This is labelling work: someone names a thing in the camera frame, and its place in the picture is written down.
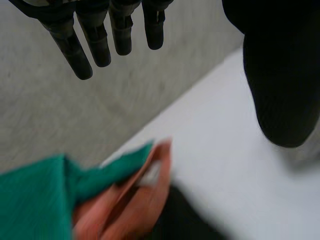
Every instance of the black pants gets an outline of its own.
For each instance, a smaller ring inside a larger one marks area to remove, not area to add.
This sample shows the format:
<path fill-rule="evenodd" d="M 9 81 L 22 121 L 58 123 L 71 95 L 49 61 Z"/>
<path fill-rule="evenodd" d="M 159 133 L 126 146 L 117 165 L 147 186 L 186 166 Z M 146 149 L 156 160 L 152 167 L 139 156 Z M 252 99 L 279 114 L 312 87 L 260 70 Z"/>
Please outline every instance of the black pants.
<path fill-rule="evenodd" d="M 152 232 L 145 240 L 225 240 L 223 233 L 206 223 L 175 186 Z"/>

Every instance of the green fabric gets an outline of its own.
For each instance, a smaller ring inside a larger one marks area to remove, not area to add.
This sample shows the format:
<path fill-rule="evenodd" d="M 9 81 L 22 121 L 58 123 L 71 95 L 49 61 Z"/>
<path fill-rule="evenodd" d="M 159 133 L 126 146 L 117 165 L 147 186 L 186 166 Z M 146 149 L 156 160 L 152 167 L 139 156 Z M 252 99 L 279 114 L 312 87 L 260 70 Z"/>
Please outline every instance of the green fabric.
<path fill-rule="evenodd" d="M 70 240 L 75 205 L 138 171 L 152 144 L 83 170 L 65 155 L 0 175 L 1 240 Z"/>

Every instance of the gray concrete surface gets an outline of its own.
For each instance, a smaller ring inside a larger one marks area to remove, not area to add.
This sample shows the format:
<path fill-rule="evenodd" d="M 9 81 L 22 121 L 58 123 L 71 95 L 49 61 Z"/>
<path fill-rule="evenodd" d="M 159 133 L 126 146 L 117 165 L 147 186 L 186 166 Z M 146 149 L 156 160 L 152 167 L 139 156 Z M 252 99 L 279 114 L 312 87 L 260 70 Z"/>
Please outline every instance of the gray concrete surface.
<path fill-rule="evenodd" d="M 94 65 L 75 23 L 94 71 L 81 81 L 37 20 L 0 1 L 0 172 L 61 152 L 85 167 L 100 163 L 243 39 L 221 0 L 175 0 L 158 51 L 148 49 L 141 7 L 132 18 L 128 56 L 116 55 L 106 18 L 106 68 Z"/>

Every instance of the white floor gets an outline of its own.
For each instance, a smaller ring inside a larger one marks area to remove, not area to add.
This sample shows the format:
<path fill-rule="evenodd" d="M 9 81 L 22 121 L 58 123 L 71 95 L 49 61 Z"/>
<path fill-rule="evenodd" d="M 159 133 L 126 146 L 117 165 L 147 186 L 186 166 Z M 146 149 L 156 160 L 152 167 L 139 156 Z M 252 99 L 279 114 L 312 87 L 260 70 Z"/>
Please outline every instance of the white floor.
<path fill-rule="evenodd" d="M 212 223 L 235 239 L 318 240 L 320 126 L 314 133 L 291 150 L 263 136 L 237 51 L 106 163 L 150 139 L 172 137 L 173 181 Z M 297 160 L 311 162 L 299 168 Z"/>

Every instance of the black mechanical finger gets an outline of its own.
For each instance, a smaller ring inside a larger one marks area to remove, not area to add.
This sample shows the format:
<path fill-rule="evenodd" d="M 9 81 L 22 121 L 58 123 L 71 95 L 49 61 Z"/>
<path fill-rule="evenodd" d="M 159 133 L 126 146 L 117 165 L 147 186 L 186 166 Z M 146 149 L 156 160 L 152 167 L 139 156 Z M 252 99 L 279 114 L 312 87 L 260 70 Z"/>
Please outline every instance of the black mechanical finger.
<path fill-rule="evenodd" d="M 164 44 L 165 9 L 173 0 L 142 0 L 144 28 L 148 46 L 160 49 Z"/>
<path fill-rule="evenodd" d="M 74 18 L 59 22 L 42 22 L 42 25 L 50 32 L 75 75 L 81 80 L 91 78 L 93 71 L 75 33 Z"/>
<path fill-rule="evenodd" d="M 98 67 L 106 67 L 111 63 L 104 25 L 108 7 L 108 0 L 83 0 L 76 3 L 77 18 Z"/>
<path fill-rule="evenodd" d="M 111 0 L 109 15 L 116 52 L 125 56 L 132 50 L 131 14 L 140 5 L 141 0 Z"/>

